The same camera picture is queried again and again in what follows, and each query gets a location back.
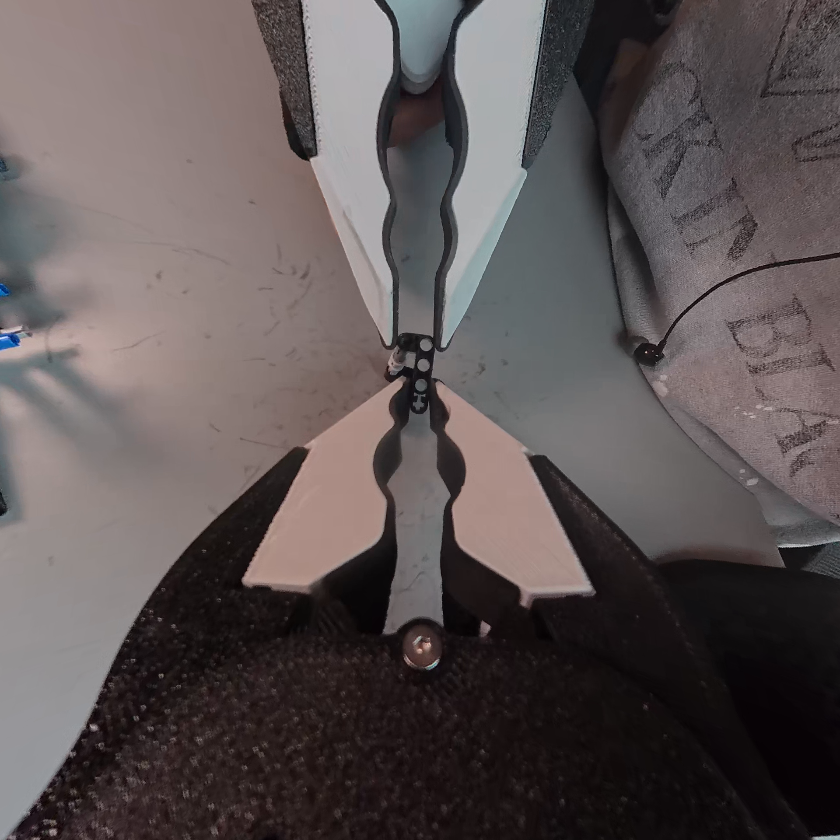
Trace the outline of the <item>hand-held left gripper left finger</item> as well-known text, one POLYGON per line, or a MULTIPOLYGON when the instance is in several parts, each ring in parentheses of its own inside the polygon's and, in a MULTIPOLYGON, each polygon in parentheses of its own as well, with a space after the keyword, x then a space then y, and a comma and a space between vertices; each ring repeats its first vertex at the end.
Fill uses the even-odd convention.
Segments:
POLYGON ((289 491, 242 583, 312 594, 371 551, 392 524, 408 381, 397 380, 306 444, 289 491))

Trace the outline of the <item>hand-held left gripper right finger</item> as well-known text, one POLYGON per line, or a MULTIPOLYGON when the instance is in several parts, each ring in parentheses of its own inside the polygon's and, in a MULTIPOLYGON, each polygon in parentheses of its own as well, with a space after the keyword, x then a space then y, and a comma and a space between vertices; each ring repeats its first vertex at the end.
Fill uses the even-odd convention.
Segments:
POLYGON ((595 593, 532 453, 440 381, 430 425, 448 491, 440 568, 461 608, 531 608, 595 593))

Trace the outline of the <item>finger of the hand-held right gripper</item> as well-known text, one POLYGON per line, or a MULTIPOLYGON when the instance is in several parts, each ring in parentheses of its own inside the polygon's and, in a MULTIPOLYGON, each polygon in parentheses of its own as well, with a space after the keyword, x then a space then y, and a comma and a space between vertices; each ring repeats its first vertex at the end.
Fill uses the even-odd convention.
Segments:
POLYGON ((382 344, 396 343, 396 199, 387 142, 400 81, 400 37, 386 2, 304 1, 311 168, 382 344))
POLYGON ((444 53, 453 170, 440 207, 435 344, 446 350, 469 308, 526 180, 523 155, 546 2, 468 3, 444 53))

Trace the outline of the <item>black L-shaped beam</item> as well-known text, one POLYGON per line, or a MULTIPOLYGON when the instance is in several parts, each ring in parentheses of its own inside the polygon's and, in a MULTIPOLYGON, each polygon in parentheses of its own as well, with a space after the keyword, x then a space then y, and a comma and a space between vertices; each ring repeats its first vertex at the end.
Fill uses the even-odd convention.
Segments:
POLYGON ((422 415, 428 409, 433 380, 434 340, 428 335, 403 332, 397 337, 395 347, 407 352, 406 367, 401 376, 405 376, 411 386, 412 413, 422 415))

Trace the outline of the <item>grey desk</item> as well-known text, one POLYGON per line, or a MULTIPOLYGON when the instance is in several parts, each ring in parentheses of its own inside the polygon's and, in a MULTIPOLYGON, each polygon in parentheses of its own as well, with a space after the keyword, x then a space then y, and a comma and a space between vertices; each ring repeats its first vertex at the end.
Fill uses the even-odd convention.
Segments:
MULTIPOLYGON (((2 353, 5 837, 161 578, 385 352, 248 2, 2 2, 2 143, 45 317, 2 353)), ((600 163, 571 83, 437 375, 651 559, 778 564, 619 346, 600 163)))

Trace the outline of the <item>person's right hand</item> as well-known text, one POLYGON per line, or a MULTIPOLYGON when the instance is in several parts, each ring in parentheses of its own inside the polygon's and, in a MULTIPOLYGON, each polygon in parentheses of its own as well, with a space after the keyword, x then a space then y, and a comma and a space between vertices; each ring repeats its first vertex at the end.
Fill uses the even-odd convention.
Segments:
POLYGON ((388 137, 388 149, 412 144, 445 120, 440 81, 437 79, 421 93, 400 92, 388 137))

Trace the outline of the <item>person's grey printed hoodie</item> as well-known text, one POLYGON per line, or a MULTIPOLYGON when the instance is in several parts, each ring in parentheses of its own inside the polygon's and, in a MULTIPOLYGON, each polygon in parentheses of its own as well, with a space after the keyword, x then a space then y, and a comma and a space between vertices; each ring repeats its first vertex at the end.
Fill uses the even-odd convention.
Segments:
POLYGON ((837 1, 604 2, 596 123, 627 337, 778 546, 838 541, 837 1))

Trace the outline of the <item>person's dark trousers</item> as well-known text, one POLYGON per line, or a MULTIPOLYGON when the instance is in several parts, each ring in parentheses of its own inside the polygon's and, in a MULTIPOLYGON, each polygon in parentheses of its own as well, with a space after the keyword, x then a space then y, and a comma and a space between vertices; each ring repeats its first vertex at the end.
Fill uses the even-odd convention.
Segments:
POLYGON ((839 830, 839 582, 806 570, 659 566, 770 776, 814 837, 839 830))

